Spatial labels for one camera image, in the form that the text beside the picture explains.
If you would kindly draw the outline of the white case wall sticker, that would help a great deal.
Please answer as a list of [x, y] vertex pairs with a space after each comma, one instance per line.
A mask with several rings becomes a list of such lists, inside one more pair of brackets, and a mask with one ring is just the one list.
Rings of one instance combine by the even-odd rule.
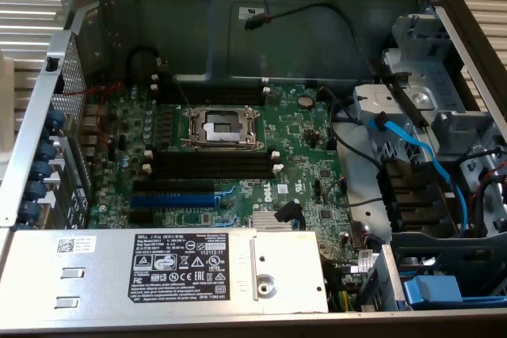
[[240, 21], [247, 21], [252, 17], [263, 14], [264, 12], [265, 12], [264, 8], [240, 6], [238, 8], [238, 19]]

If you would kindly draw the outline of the green Dell motherboard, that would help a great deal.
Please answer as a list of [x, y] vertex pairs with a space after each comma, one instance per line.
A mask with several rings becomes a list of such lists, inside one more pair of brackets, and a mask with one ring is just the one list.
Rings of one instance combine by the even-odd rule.
[[[314, 99], [312, 109], [302, 109], [301, 96]], [[327, 90], [304, 85], [267, 85], [263, 105], [249, 105], [261, 112], [258, 126], [263, 150], [273, 150], [269, 165], [273, 179], [168, 179], [212, 180], [213, 193], [133, 192], [135, 180], [155, 180], [153, 158], [144, 150], [192, 149], [181, 146], [187, 136], [186, 105], [160, 104], [153, 89], [133, 88], [129, 95], [97, 98], [92, 104], [108, 107], [109, 148], [90, 164], [93, 198], [87, 226], [90, 229], [125, 228], [254, 228], [254, 211], [275, 214], [294, 200], [303, 208], [302, 224], [285, 222], [282, 231], [312, 231], [325, 264], [325, 281], [330, 290], [357, 294], [366, 273], [358, 266], [360, 250], [371, 249], [375, 240], [353, 219], [356, 202], [349, 198], [348, 180], [337, 154], [338, 142], [330, 126], [334, 103]], [[245, 105], [190, 105], [193, 107], [242, 107]], [[278, 184], [288, 185], [279, 194]], [[130, 207], [133, 196], [213, 194], [214, 207]], [[131, 210], [151, 209], [153, 226], [128, 222]]]

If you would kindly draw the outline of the black plug with blue tab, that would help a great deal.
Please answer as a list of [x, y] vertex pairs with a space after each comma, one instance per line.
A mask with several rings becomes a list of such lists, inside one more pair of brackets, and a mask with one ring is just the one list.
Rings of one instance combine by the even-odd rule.
[[292, 200], [287, 202], [278, 211], [276, 211], [274, 217], [278, 222], [289, 222], [291, 220], [296, 220], [302, 224], [302, 220], [304, 219], [303, 208], [301, 207], [300, 203]]

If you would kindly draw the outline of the silver port stack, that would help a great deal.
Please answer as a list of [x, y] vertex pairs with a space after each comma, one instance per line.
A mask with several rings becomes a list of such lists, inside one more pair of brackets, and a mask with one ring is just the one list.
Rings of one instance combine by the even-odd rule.
[[103, 104], [88, 104], [84, 108], [78, 139], [89, 163], [96, 161], [109, 148], [108, 114], [108, 107]]

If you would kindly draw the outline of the grey metal disk bay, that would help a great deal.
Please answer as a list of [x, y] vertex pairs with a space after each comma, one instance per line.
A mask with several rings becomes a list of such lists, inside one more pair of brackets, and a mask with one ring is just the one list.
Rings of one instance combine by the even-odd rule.
[[[394, 47], [381, 55], [384, 84], [410, 118], [382, 111], [363, 123], [375, 148], [391, 229], [436, 238], [507, 235], [507, 126], [467, 97], [460, 44], [435, 15], [396, 20]], [[402, 87], [433, 95], [428, 123]]]

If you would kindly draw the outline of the blue card slot latch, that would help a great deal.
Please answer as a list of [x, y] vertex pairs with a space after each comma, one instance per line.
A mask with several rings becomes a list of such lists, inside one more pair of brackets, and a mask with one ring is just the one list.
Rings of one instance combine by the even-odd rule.
[[37, 222], [40, 218], [40, 205], [38, 203], [23, 200], [17, 215], [18, 219], [24, 222]]
[[29, 180], [25, 185], [23, 199], [28, 201], [37, 201], [47, 195], [47, 188], [44, 183], [35, 180]]
[[44, 179], [49, 178], [52, 173], [53, 169], [48, 162], [33, 161], [29, 171], [29, 179], [43, 181]]
[[58, 151], [52, 142], [40, 141], [36, 148], [36, 159], [39, 161], [50, 161], [56, 158]]
[[57, 109], [49, 109], [44, 126], [50, 130], [60, 130], [66, 122], [65, 114]]

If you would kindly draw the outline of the short black expansion slot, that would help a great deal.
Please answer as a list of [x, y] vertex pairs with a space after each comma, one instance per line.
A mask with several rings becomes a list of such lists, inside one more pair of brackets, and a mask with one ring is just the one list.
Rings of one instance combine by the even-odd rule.
[[128, 222], [131, 224], [153, 226], [154, 221], [155, 216], [151, 209], [131, 210], [128, 213]]

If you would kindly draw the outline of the thin metal locking lever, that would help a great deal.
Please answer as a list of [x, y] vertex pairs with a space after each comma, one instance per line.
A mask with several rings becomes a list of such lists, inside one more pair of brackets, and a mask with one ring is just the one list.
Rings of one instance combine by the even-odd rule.
[[181, 84], [176, 79], [167, 61], [161, 59], [157, 64], [159, 79], [158, 98], [163, 104], [186, 105], [191, 108], [189, 99], [185, 95]]

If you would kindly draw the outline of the silver power supply box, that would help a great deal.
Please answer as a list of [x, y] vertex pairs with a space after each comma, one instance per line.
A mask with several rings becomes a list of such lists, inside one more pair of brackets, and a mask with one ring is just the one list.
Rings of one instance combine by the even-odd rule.
[[[134, 303], [128, 297], [137, 234], [227, 233], [228, 301]], [[60, 238], [96, 236], [94, 253], [58, 253]], [[0, 275], [0, 322], [15, 319], [187, 318], [325, 313], [311, 232], [247, 228], [17, 232]]]

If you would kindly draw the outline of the blue plastic drive caddy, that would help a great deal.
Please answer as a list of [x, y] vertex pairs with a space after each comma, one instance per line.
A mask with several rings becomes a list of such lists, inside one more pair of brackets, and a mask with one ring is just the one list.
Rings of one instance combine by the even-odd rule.
[[416, 275], [402, 286], [413, 310], [507, 308], [507, 296], [462, 296], [453, 275]]

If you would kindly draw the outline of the small silver heat sink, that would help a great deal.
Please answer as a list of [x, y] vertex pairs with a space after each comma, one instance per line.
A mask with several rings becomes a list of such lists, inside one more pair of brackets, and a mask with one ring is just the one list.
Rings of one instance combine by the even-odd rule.
[[278, 222], [270, 211], [254, 211], [252, 214], [252, 226], [257, 230], [279, 231], [287, 227], [284, 222]]

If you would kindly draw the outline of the grey metal drive bracket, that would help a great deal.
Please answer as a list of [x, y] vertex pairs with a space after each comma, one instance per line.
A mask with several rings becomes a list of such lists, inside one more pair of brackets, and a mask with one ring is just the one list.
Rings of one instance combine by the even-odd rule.
[[[425, 120], [431, 123], [437, 111], [433, 95], [422, 86], [402, 87], [402, 89]], [[354, 89], [353, 97], [358, 116], [363, 123], [382, 111], [398, 125], [407, 124], [410, 121], [402, 106], [384, 84], [359, 85]]]

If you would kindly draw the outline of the long blue expansion slot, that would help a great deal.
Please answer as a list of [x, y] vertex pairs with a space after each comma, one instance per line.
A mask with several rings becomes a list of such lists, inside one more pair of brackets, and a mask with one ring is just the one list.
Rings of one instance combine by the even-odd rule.
[[130, 207], [214, 207], [213, 194], [137, 195], [130, 200]]

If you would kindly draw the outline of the metal CPU socket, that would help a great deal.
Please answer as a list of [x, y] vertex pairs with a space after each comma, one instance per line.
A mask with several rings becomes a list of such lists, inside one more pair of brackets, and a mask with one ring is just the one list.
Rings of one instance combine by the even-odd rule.
[[258, 130], [261, 112], [249, 105], [193, 107], [182, 116], [187, 121], [187, 136], [180, 137], [184, 148], [216, 152], [253, 152], [265, 148]]

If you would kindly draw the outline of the black RAM slot white clips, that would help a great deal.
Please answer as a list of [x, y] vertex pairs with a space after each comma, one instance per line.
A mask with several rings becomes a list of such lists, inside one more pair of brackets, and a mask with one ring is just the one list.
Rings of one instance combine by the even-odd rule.
[[150, 167], [153, 172], [161, 172], [161, 171], [176, 171], [176, 172], [186, 172], [186, 171], [197, 171], [197, 172], [204, 172], [204, 171], [233, 171], [233, 172], [271, 172], [273, 173], [273, 167], [269, 164], [267, 165], [245, 165], [245, 164], [233, 164], [233, 165], [212, 165], [211, 163], [207, 163], [206, 165], [197, 163], [169, 163], [167, 164], [150, 164]]
[[174, 74], [173, 79], [181, 83], [269, 83], [269, 77], [213, 77], [210, 74]]
[[204, 89], [199, 89], [198, 91], [185, 91], [185, 95], [187, 98], [189, 97], [261, 97], [263, 93], [263, 89], [265, 87], [263, 86], [258, 91], [227, 91], [227, 90], [220, 90], [220, 91], [205, 91]]
[[173, 150], [173, 151], [159, 151], [159, 150], [144, 150], [143, 156], [153, 159], [168, 159], [169, 157], [224, 157], [224, 158], [247, 158], [247, 157], [267, 157], [271, 158], [273, 150]]

